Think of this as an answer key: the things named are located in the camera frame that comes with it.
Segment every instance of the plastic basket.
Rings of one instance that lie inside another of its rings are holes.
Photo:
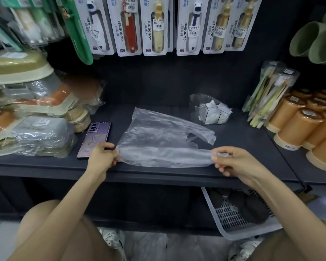
[[[264,223],[249,223],[243,219],[243,217],[235,210],[236,207],[230,204],[226,198],[224,198],[222,206],[218,209],[215,209],[211,203],[209,194],[206,191],[205,187],[201,187],[201,189],[219,232],[223,237],[229,240],[241,240],[256,235],[273,232],[282,228],[282,225],[271,212],[269,207],[269,218]],[[262,197],[256,191],[243,191],[247,194],[256,195],[263,201]]]

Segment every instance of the purple smartphone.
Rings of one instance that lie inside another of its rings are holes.
[[[78,158],[88,158],[91,155],[93,148],[100,142],[106,142],[109,136],[111,123],[91,123],[88,127],[86,137],[83,140],[80,150],[78,151]]]

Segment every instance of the shelf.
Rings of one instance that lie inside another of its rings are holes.
[[[275,134],[268,131],[267,129],[265,129],[265,131],[274,143],[273,137]],[[300,148],[297,151],[290,151],[283,149],[278,145],[276,145],[276,147],[288,165],[291,167],[291,169],[305,184],[326,185],[326,171],[315,167],[307,160],[306,149]]]
[[[189,118],[187,107],[177,106],[136,106],[161,112],[183,119]],[[92,116],[93,122],[112,122],[109,142],[117,143],[128,128],[134,105],[104,105]],[[232,145],[248,150],[273,174],[286,183],[299,180],[287,165],[278,149],[263,129],[252,128],[246,115],[235,109],[223,125],[210,125],[217,139],[214,147]],[[67,158],[26,157],[9,155],[0,157],[0,175],[53,179],[78,179],[87,167],[87,160],[76,158],[85,133],[78,134],[78,143]],[[212,149],[204,142],[198,143],[201,149]],[[165,184],[207,187],[243,188],[245,185],[237,178],[222,176],[214,166],[205,168],[154,168],[138,167],[119,163],[108,172],[107,181],[143,184]]]

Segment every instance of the white sneaker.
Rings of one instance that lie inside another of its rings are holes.
[[[246,242],[242,243],[241,245],[235,243],[231,246],[231,249],[228,253],[228,260],[229,261],[246,261],[255,249],[260,245],[263,241],[262,237],[252,237],[249,238]]]
[[[124,233],[120,231],[117,234],[115,230],[109,230],[102,227],[98,227],[98,230],[103,236],[106,244],[112,249],[116,249],[120,252],[122,261],[127,261],[126,254],[124,252]]]

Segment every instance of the tile floor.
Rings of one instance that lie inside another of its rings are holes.
[[[0,261],[14,249],[17,222],[0,222]],[[128,261],[224,261],[231,242],[223,237],[124,232]]]

